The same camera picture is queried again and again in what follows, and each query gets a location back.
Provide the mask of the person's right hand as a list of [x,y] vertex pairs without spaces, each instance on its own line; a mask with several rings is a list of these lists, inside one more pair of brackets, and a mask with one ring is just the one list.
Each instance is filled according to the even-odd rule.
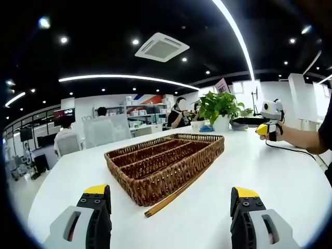
[[[261,140],[267,140],[270,141],[270,133],[267,135],[260,135],[260,139]],[[273,142],[277,142],[277,141],[283,141],[283,123],[282,122],[278,122],[278,124],[276,125],[276,129],[275,129],[275,140],[272,140]]]

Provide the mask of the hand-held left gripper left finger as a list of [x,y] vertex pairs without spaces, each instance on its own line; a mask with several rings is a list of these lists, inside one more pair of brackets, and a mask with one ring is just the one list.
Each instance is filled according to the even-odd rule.
[[110,215],[109,185],[89,187],[51,223],[44,248],[110,248]]

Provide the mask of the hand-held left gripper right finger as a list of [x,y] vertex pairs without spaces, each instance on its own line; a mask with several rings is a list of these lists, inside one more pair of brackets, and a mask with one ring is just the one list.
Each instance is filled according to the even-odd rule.
[[230,217],[232,248],[300,248],[291,226],[253,190],[232,187]]

